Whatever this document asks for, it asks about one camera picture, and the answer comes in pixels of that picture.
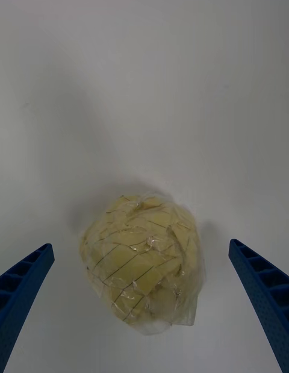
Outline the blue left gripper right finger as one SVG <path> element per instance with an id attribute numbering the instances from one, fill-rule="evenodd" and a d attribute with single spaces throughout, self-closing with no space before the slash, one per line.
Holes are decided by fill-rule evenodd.
<path id="1" fill-rule="evenodd" d="M 250 299 L 282 372 L 289 372 L 288 275 L 237 239 L 229 259 Z"/>

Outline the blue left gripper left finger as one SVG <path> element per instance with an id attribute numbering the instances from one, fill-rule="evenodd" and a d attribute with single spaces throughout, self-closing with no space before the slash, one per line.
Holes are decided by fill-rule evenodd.
<path id="1" fill-rule="evenodd" d="M 52 245 L 46 243 L 0 276 L 1 372 L 54 260 Z"/>

